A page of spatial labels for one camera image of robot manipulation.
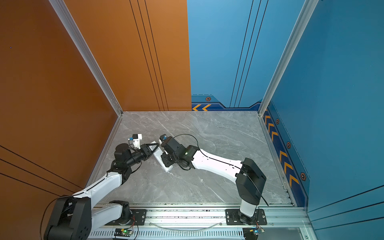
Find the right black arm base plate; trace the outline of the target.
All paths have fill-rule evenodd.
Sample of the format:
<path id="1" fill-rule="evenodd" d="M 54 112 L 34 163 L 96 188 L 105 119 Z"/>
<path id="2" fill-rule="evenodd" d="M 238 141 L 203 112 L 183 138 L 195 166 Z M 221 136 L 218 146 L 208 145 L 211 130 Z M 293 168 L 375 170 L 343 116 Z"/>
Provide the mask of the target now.
<path id="1" fill-rule="evenodd" d="M 263 209 L 256 208 L 252 217 L 240 212 L 239 209 L 226 209 L 226 222 L 229 226 L 249 225 L 266 226 L 267 218 Z"/>

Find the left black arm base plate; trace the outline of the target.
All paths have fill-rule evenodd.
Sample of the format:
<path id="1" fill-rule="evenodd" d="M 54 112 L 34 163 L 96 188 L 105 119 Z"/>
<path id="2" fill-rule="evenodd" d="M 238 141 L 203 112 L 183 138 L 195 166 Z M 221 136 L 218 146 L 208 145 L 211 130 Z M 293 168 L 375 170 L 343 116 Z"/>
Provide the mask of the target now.
<path id="1" fill-rule="evenodd" d="M 128 214 L 123 212 L 123 215 L 117 220 L 113 220 L 106 224 L 106 226 L 143 226 L 147 217 L 146 209 L 131 209 Z"/>

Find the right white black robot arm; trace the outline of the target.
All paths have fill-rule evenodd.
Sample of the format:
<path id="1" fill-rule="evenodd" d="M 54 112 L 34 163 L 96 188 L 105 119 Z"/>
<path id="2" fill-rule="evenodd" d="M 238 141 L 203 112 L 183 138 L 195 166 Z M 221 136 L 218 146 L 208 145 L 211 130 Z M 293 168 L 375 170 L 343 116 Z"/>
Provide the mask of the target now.
<path id="1" fill-rule="evenodd" d="M 180 144 L 176 137 L 161 135 L 160 146 L 162 154 L 156 159 L 165 172 L 178 165 L 184 171 L 204 170 L 233 182 L 242 199 L 237 217 L 229 217 L 229 221 L 243 225 L 266 225 L 262 220 L 265 215 L 259 209 L 263 197 L 263 190 L 267 181 L 266 175 L 254 160 L 245 158 L 243 161 L 230 160 L 215 156 L 202 150 L 198 145 L 188 147 Z"/>

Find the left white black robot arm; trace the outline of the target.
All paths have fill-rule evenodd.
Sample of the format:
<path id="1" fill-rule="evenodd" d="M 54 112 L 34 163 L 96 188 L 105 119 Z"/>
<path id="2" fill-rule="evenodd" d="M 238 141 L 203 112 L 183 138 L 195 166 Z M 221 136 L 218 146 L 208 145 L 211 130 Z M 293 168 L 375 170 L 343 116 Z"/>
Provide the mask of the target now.
<path id="1" fill-rule="evenodd" d="M 134 171 L 132 166 L 149 159 L 159 148 L 158 143 L 143 144 L 133 148 L 119 144 L 115 159 L 106 174 L 87 188 L 70 196 L 53 200 L 53 211 L 45 230 L 40 230 L 42 240 L 86 240 L 90 233 L 105 224 L 124 219 L 131 220 L 129 202 L 112 201 L 100 209 L 94 207 L 112 190 L 124 184 Z"/>

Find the white remote control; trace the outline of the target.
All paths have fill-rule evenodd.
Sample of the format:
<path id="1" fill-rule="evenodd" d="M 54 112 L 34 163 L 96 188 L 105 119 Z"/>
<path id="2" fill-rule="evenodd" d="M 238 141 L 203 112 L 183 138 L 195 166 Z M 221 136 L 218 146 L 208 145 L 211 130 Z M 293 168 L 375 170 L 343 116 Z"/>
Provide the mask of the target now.
<path id="1" fill-rule="evenodd" d="M 164 162 L 163 162 L 163 159 L 162 159 L 162 154 L 164 154 L 165 152 L 163 151 L 162 147 L 158 147 L 156 149 L 156 151 L 153 153 L 153 157 L 158 161 L 158 163 L 160 164 L 160 166 L 162 167 L 162 169 L 168 173 L 169 171 L 171 171 L 174 166 L 170 166 L 170 167 L 166 167 Z"/>

